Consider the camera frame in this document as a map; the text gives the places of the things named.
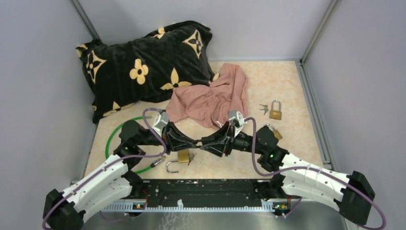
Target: brass padlock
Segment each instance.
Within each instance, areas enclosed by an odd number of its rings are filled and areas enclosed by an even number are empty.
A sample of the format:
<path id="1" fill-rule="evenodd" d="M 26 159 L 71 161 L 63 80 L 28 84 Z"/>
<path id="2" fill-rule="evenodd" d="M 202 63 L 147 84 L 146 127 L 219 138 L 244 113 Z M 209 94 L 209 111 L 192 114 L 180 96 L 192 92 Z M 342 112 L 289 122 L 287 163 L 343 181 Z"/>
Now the brass padlock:
<path id="1" fill-rule="evenodd" d="M 275 102 L 279 103 L 279 110 L 274 110 L 274 109 L 273 109 L 273 104 L 274 104 Z M 269 118 L 270 118 L 270 119 L 275 119 L 275 120 L 282 120 L 282 112 L 281 112 L 281 110 L 282 110 L 282 104 L 281 104 L 281 102 L 278 101 L 278 100 L 272 101 L 272 104 L 271 104 L 271 111 L 269 112 Z"/>
<path id="2" fill-rule="evenodd" d="M 190 162 L 193 160 L 195 154 L 189 152 L 188 149 L 184 149 L 184 150 L 180 150 L 178 151 L 178 160 L 177 161 L 169 161 L 166 166 L 165 166 L 165 170 L 169 173 L 179 173 L 179 171 L 170 171 L 168 169 L 168 165 L 171 163 L 187 163 L 188 165 L 190 164 Z"/>
<path id="3" fill-rule="evenodd" d="M 189 163 L 189 161 L 190 161 L 189 149 L 178 151 L 178 163 Z"/>
<path id="4" fill-rule="evenodd" d="M 266 124 L 266 125 L 269 126 L 269 127 L 271 127 L 272 133 L 275 135 L 275 137 L 276 137 L 278 140 L 280 140 L 280 139 L 283 138 L 282 135 L 281 135 L 281 133 L 280 133 L 277 129 L 275 129 L 275 127 L 274 127 L 273 125 L 271 125 L 271 124 Z"/>

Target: black pillow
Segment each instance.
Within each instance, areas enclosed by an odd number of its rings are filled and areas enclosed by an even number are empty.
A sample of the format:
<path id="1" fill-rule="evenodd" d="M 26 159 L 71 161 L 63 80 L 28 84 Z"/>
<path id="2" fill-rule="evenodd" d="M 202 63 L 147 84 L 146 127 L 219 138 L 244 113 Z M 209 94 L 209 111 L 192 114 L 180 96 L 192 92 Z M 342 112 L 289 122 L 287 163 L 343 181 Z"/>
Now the black pillow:
<path id="1" fill-rule="evenodd" d="M 143 38 L 108 46 L 95 39 L 76 48 L 95 95 L 93 122 L 140 100 L 170 99 L 176 87 L 213 79 L 206 48 L 210 28 L 193 21 L 176 23 Z"/>

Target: white wall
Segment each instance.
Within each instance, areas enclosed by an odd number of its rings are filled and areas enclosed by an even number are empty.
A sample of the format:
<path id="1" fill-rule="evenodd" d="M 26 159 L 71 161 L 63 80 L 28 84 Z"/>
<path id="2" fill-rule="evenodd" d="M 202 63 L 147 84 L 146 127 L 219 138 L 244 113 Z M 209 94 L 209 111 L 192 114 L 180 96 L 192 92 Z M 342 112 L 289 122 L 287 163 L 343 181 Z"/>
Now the white wall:
<path id="1" fill-rule="evenodd" d="M 0 1 L 0 229 L 40 229 L 45 196 L 79 176 L 94 125 L 68 0 Z"/>
<path id="2" fill-rule="evenodd" d="M 305 65 L 341 171 L 364 173 L 405 229 L 406 1 L 343 0 Z M 369 222 L 379 226 L 373 211 Z"/>
<path id="3" fill-rule="evenodd" d="M 212 29 L 210 60 L 301 58 L 330 0 L 80 0 L 103 42 L 195 20 Z"/>

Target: pink cloth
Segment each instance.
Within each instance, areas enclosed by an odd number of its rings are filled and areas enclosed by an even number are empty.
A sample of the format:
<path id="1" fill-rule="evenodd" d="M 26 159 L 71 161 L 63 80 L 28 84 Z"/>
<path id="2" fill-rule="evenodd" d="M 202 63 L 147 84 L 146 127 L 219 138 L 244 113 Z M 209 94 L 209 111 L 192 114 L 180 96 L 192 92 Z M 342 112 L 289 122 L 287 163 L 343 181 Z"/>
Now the pink cloth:
<path id="1" fill-rule="evenodd" d="M 239 65 L 224 64 L 220 77 L 210 86 L 191 85 L 176 88 L 166 111 L 170 121 L 192 118 L 203 127 L 219 127 L 228 121 L 228 112 L 247 108 L 248 77 Z"/>

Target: marble pattern surface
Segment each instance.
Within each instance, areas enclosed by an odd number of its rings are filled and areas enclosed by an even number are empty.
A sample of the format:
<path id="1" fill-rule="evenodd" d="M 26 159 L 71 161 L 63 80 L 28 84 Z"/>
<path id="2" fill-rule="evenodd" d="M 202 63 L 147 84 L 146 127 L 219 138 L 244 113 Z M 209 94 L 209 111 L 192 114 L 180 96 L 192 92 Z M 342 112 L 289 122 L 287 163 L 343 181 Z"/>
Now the marble pattern surface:
<path id="1" fill-rule="evenodd" d="M 304 93 L 300 83 L 299 75 L 294 61 L 243 61 L 231 62 L 240 65 L 248 80 L 248 116 L 254 117 L 257 121 L 257 129 L 266 123 L 274 125 L 282 134 L 283 139 L 279 146 L 289 150 L 305 161 L 322 166 L 317 140 L 310 120 Z M 221 70 L 224 62 L 211 62 L 214 72 Z M 267 104 L 271 108 L 272 100 L 282 102 L 282 120 L 269 118 L 269 112 L 264 115 L 259 104 Z M 113 130 L 122 122 L 141 115 L 147 107 L 165 108 L 169 101 L 162 103 L 138 102 L 133 106 L 114 113 L 100 120 L 97 128 L 93 147 L 89 156 L 89 162 L 85 175 L 96 169 L 105 161 L 104 150 L 107 139 Z M 148 115 L 155 117 L 154 112 Z M 215 132 L 214 128 L 204 128 L 186 118 L 176 123 L 178 129 L 193 139 L 200 139 Z M 252 135 L 252 123 L 249 122 L 243 129 Z M 110 153 L 120 143 L 118 133 L 110 145 Z M 149 155 L 155 155 L 162 151 L 162 147 L 141 146 Z M 144 179 L 245 179 L 261 178 L 253 169 L 251 154 L 234 150 L 230 156 L 219 158 L 209 152 L 199 149 L 192 149 L 196 153 L 194 160 L 188 166 L 187 163 L 172 163 L 171 170 L 179 170 L 179 173 L 169 174 L 165 171 L 165 164 L 168 161 L 175 161 L 177 153 L 173 152 L 166 156 L 164 163 L 147 172 L 140 174 Z M 133 168 L 133 171 L 143 169 L 150 165 L 155 159 L 143 159 Z"/>

